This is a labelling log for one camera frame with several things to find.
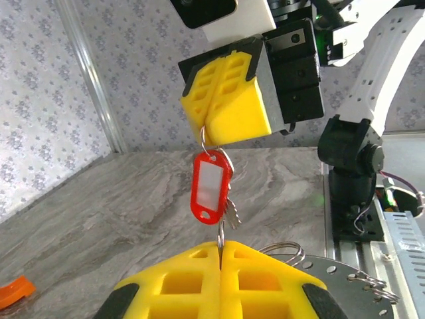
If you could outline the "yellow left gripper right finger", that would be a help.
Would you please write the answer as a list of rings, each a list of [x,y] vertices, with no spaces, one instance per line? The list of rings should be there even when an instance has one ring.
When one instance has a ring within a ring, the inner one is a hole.
[[[318,278],[242,243],[224,244],[221,318],[347,318]]]

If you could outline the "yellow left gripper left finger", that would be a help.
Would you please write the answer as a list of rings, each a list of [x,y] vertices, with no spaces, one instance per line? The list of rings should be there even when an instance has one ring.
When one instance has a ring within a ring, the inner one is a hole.
[[[115,285],[95,318],[219,318],[220,270],[213,242],[161,261]]]

